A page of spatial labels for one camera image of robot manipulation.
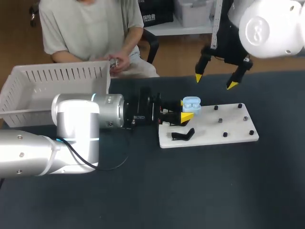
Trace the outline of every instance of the wooden floor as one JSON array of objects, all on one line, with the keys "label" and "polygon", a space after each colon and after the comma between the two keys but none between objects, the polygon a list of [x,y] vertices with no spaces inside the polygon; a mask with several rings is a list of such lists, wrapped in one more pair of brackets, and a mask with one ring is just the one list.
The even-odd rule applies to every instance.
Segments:
[{"label": "wooden floor", "polygon": [[[28,9],[36,0],[0,1],[0,88],[15,65],[50,63],[43,52],[41,28],[29,24]],[[159,37],[160,48],[154,65],[160,76],[194,75],[194,67],[200,50],[209,42],[209,36]],[[143,57],[147,56],[148,45],[140,44]],[[253,59],[251,72],[305,70],[305,58],[279,58],[273,60]],[[235,66],[213,59],[206,74],[232,73]]]}]

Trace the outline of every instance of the white shelf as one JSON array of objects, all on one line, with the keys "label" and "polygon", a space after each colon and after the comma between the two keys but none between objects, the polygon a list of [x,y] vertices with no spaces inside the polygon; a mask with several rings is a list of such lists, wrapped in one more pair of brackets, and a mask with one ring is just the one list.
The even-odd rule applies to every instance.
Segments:
[{"label": "white shelf", "polygon": [[212,23],[206,26],[185,28],[180,24],[180,22],[175,18],[175,16],[173,18],[173,22],[154,25],[146,27],[145,29],[156,36],[205,34],[213,32]]}]

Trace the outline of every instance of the person's hand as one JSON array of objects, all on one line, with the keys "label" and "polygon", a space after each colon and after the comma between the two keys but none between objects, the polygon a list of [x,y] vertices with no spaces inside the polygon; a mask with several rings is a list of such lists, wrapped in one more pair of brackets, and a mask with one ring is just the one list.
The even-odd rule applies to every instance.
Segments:
[{"label": "person's hand", "polygon": [[119,65],[114,69],[110,70],[110,74],[118,74],[126,69],[128,69],[130,65],[129,55],[125,52],[118,52],[116,54],[110,55],[109,59],[118,59]]}]

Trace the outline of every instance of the black cable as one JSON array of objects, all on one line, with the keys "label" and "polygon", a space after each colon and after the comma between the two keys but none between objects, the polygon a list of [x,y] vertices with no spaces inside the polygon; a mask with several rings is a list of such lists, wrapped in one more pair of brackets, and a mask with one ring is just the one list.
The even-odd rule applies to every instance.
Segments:
[{"label": "black cable", "polygon": [[4,179],[1,179],[0,180],[0,189],[1,189],[2,185],[3,185],[3,183],[4,183]]},{"label": "black cable", "polygon": [[121,167],[128,159],[128,155],[127,157],[123,160],[122,163],[120,163],[118,166],[116,167],[113,167],[113,168],[99,168],[97,166],[94,166],[93,164],[89,163],[88,161],[86,161],[84,158],[82,158],[81,155],[79,155],[76,150],[71,146],[71,144],[69,142],[67,142],[65,139],[63,139],[62,137],[57,137],[56,139],[62,141],[84,164],[86,164],[87,166],[91,167],[91,168],[94,168],[98,171],[112,171],[112,170],[115,170],[119,167]]}]

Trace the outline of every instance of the white plastic basket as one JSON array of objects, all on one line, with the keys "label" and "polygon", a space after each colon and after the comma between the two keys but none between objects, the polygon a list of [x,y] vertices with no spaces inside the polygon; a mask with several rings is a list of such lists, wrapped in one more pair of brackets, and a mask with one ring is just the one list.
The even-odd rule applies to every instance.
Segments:
[{"label": "white plastic basket", "polygon": [[109,69],[108,61],[16,66],[0,94],[0,118],[9,127],[52,125],[56,95],[107,94]]}]

